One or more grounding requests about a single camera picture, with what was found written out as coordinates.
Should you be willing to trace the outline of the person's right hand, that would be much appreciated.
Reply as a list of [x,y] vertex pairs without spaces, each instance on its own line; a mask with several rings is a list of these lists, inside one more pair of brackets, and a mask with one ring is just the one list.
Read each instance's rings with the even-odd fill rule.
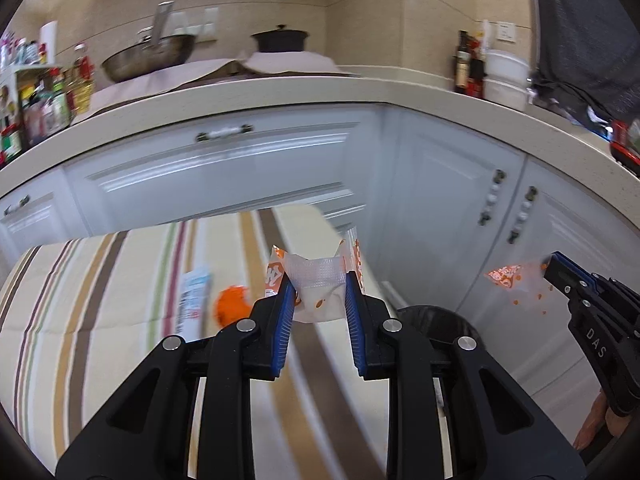
[[597,432],[605,428],[608,433],[619,438],[631,421],[631,416],[620,417],[616,415],[608,406],[608,398],[603,390],[600,390],[596,400],[591,405],[591,410],[579,429],[578,434],[573,443],[577,451],[582,451],[596,437]]

